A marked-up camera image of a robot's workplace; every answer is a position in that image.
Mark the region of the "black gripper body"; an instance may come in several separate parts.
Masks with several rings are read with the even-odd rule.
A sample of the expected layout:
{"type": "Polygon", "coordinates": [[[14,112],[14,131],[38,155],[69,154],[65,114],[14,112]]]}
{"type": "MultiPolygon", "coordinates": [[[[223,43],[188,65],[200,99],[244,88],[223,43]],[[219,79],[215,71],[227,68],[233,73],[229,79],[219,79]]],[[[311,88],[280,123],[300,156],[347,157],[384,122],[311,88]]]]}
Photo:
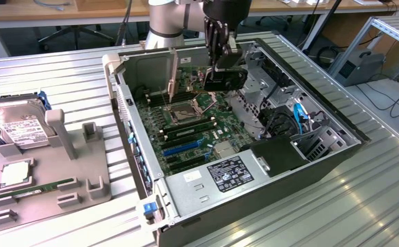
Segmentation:
{"type": "Polygon", "coordinates": [[[213,20],[237,26],[247,18],[251,0],[213,0],[204,1],[202,12],[213,20]]]}

